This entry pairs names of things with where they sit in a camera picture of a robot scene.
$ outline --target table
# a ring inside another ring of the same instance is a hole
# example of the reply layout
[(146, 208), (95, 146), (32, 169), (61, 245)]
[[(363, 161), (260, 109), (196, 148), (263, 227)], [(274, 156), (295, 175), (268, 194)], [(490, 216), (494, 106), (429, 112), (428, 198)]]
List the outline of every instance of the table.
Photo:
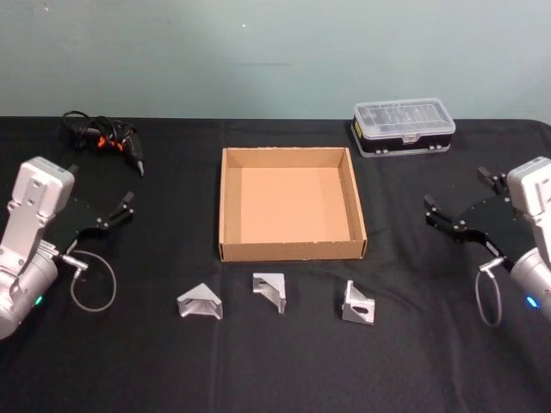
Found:
[[(447, 154), (367, 160), (344, 120), (133, 121), (145, 147), (143, 179), (117, 156), (63, 149), (55, 119), (0, 119), (0, 202), (20, 162), (36, 155), (78, 164), (74, 194), (99, 207), (136, 193), (134, 221), (114, 239), (84, 245), (117, 273), (113, 307), (79, 310), (70, 277), (60, 276), (0, 343), (0, 411), (549, 411), (551, 325), (498, 272), (504, 322), (487, 328), (474, 276), (490, 256), (428, 227), (422, 197), (459, 213), (491, 196), (476, 168), (507, 171), (549, 156), (551, 127), (458, 120)], [(221, 150), (274, 145), (351, 148), (365, 259), (220, 262)], [(251, 293), (255, 271), (285, 273), (285, 315)], [(348, 279), (376, 298), (375, 326), (340, 319)], [(222, 298), (223, 321), (178, 316), (176, 297), (200, 282)]]

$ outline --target open cardboard box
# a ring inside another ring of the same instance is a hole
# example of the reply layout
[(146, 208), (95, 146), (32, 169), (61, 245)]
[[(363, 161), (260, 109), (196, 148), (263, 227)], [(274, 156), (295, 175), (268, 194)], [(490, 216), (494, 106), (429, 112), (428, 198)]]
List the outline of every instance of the open cardboard box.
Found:
[(362, 206), (348, 148), (225, 148), (220, 259), (362, 258)]

